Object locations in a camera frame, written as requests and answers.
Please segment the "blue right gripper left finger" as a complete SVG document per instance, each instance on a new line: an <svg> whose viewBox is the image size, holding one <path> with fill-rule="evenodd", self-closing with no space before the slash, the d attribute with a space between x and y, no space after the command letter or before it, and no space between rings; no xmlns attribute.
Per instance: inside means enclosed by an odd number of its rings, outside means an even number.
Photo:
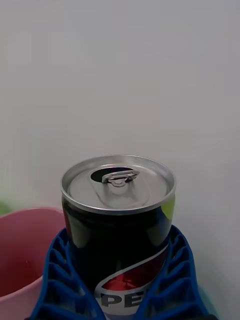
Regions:
<svg viewBox="0 0 240 320"><path fill-rule="evenodd" d="M104 320L106 317L70 261L66 229L47 252L39 297L28 320Z"/></svg>

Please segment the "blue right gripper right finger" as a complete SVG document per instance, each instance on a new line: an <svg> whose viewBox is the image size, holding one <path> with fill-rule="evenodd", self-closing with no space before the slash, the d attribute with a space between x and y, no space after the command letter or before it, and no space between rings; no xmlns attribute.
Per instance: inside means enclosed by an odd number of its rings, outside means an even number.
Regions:
<svg viewBox="0 0 240 320"><path fill-rule="evenodd" d="M198 287L187 239L174 225L168 256L133 317L135 320L214 320L216 310Z"/></svg>

